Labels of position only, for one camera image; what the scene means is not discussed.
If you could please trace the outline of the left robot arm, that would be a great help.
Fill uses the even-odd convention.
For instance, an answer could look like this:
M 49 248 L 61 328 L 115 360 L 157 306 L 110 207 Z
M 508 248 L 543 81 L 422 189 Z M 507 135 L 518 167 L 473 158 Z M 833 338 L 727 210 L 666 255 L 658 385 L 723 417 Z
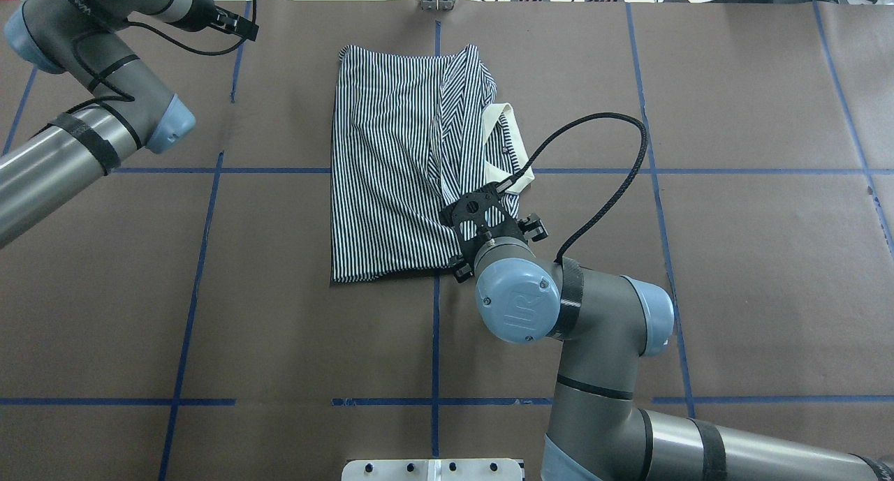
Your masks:
M 185 32 L 210 27 L 236 36 L 235 52 L 258 38 L 258 0 L 249 17 L 215 0 L 26 0 L 3 32 L 10 48 L 44 73 L 69 73 L 90 93 L 51 119 L 21 147 L 2 157 L 2 245 L 28 232 L 81 191 L 143 148 L 162 154 L 187 137 L 196 118 L 119 36 L 146 29 L 186 45 L 156 27 L 131 21 L 153 17 Z

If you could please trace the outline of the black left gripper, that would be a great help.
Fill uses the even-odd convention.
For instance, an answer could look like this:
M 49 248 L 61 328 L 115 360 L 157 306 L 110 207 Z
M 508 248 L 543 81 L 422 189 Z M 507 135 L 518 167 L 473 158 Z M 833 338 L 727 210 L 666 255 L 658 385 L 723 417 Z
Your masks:
M 182 31 L 198 32 L 213 24 L 213 29 L 252 42 L 258 38 L 259 26 L 255 20 L 237 15 L 214 3 L 214 0 L 192 0 L 189 10 L 178 21 Z

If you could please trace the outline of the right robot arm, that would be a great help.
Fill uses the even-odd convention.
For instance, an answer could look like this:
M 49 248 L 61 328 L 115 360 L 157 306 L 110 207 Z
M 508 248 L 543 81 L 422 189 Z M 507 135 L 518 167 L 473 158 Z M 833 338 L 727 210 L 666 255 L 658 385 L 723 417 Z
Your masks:
M 501 340 L 562 342 L 545 433 L 543 480 L 891 480 L 892 464 L 634 403 L 639 361 L 661 353 L 673 303 L 651 283 L 534 256 L 536 217 L 489 226 L 483 213 L 445 210 L 457 232 L 460 280 L 475 279 L 483 322 Z M 475 235 L 465 239 L 464 223 Z

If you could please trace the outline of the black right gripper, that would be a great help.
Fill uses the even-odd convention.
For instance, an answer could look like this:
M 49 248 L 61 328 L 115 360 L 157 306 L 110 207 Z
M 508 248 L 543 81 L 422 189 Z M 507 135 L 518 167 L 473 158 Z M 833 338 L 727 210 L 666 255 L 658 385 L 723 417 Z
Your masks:
M 475 275 L 474 268 L 466 258 L 475 258 L 479 250 L 490 240 L 510 238 L 527 244 L 528 240 L 539 242 L 549 238 L 549 232 L 538 214 L 528 214 L 518 220 L 511 214 L 500 214 L 498 223 L 489 223 L 485 213 L 459 216 L 457 220 L 457 241 L 461 256 L 453 256 L 449 262 L 451 274 L 457 283 L 465 283 Z

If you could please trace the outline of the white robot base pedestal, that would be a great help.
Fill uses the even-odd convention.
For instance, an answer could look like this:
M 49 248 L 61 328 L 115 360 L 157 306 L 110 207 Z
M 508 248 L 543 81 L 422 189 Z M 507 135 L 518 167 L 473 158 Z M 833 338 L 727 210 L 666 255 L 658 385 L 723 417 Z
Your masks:
M 511 458 L 356 459 L 342 480 L 525 480 L 523 461 Z

